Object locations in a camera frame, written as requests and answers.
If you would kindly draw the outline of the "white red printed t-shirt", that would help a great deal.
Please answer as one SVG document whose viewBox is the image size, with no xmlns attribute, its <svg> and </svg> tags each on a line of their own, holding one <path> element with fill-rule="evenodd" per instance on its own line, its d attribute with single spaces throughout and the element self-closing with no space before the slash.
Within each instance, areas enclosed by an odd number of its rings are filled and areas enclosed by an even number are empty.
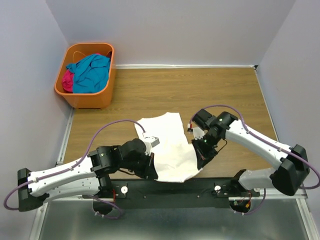
<svg viewBox="0 0 320 240">
<path fill-rule="evenodd" d="M 161 116 L 142 118 L 135 125 L 138 138 L 156 137 L 159 144 L 152 147 L 154 168 L 159 182 L 183 183 L 198 175 L 196 151 L 188 143 L 183 122 L 178 112 L 167 112 Z"/>
</svg>

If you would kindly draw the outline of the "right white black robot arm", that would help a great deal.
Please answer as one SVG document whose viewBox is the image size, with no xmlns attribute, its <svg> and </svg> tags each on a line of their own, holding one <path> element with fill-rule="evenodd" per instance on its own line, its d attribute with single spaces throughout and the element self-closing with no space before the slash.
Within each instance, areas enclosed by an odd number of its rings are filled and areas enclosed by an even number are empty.
<svg viewBox="0 0 320 240">
<path fill-rule="evenodd" d="M 310 173 L 306 150 L 300 146 L 277 142 L 246 126 L 235 115 L 224 111 L 214 116 L 205 109 L 191 119 L 196 127 L 191 141 L 197 157 L 197 168 L 202 169 L 218 153 L 219 141 L 232 141 L 265 159 L 270 168 L 240 170 L 230 181 L 230 189 L 239 192 L 274 188 L 287 196 L 294 196 Z"/>
</svg>

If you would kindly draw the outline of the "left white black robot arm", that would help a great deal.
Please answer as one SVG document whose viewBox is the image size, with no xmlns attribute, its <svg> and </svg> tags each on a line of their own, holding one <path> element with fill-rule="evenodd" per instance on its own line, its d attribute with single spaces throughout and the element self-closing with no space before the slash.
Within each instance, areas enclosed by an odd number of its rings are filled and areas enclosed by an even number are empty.
<svg viewBox="0 0 320 240">
<path fill-rule="evenodd" d="M 18 211 L 35 210 L 44 202 L 74 195 L 101 196 L 112 191 L 110 174 L 128 170 L 142 179 L 156 180 L 152 148 L 157 137 L 135 138 L 122 145 L 100 146 L 84 157 L 42 171 L 17 172 Z"/>
</svg>

